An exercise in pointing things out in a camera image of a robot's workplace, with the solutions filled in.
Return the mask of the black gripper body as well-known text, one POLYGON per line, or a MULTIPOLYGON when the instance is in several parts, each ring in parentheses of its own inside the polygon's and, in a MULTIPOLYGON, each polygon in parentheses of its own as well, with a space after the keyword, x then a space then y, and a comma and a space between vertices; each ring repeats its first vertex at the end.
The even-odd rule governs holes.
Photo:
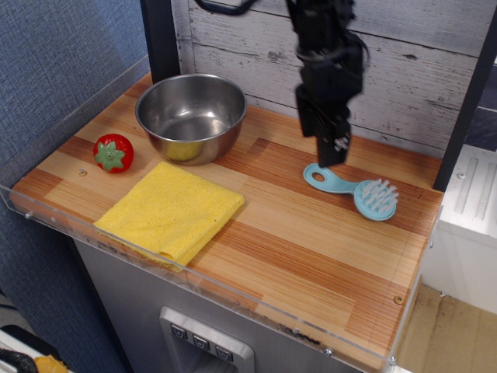
POLYGON ((363 48, 345 46, 335 51, 297 49, 303 62, 301 84, 317 117, 349 119, 349 101, 363 89, 363 48))

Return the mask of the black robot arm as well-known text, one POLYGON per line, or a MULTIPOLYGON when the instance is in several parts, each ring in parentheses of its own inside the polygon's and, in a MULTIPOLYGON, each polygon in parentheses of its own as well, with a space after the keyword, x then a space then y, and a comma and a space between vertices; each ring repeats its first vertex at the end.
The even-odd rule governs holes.
POLYGON ((351 142, 349 101, 363 91, 366 44, 348 25, 353 1, 288 1, 303 63, 296 101, 302 134, 317 141, 321 167, 342 164, 351 142))

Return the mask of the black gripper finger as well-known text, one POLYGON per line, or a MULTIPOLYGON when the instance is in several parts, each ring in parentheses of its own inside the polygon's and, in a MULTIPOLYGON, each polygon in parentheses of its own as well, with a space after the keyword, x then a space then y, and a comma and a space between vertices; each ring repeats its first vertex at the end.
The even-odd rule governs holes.
POLYGON ((351 126, 347 119, 319 117, 316 138, 320 167, 334 166, 346 161, 351 142, 351 126))
POLYGON ((318 117, 304 87, 297 87, 296 101, 302 134, 307 138, 317 137, 318 117))

